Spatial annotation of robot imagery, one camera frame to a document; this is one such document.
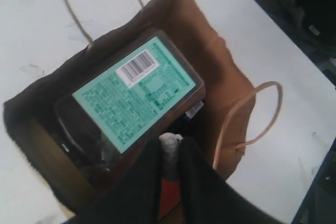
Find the white table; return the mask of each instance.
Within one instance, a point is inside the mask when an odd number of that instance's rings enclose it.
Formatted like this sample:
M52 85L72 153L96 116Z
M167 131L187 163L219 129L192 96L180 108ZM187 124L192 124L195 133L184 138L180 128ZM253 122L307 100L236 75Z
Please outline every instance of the white table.
M254 85L269 80L283 84L276 125L247 148L228 182L263 211L290 223L336 135L334 86L253 0L196 1ZM70 2L94 38L123 25L139 10L137 0ZM62 0L0 0L0 102L53 72L86 45ZM268 123L275 104L274 90L258 96L248 138ZM65 220L3 123L0 146L0 223Z

